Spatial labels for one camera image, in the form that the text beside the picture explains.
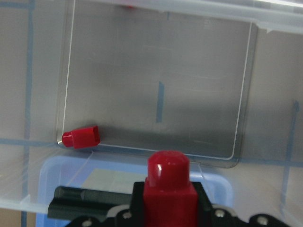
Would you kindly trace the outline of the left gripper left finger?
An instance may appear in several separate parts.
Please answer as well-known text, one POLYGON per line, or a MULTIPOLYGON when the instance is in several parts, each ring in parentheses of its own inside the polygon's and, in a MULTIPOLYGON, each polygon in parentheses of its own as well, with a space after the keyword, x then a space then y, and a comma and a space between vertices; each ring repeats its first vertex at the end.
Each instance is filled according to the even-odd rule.
POLYGON ((69 188, 68 226, 143 227, 144 182, 135 182, 132 194, 69 188))

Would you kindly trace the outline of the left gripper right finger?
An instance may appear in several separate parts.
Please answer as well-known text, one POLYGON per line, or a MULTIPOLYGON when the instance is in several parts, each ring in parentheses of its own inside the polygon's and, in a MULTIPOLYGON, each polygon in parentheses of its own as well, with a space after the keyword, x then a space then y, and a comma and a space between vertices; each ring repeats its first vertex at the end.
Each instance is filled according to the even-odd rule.
POLYGON ((210 202, 202 184, 193 182, 198 195, 197 227, 287 227, 285 222, 265 213, 259 213, 249 218, 247 222, 240 219, 229 207, 210 202))

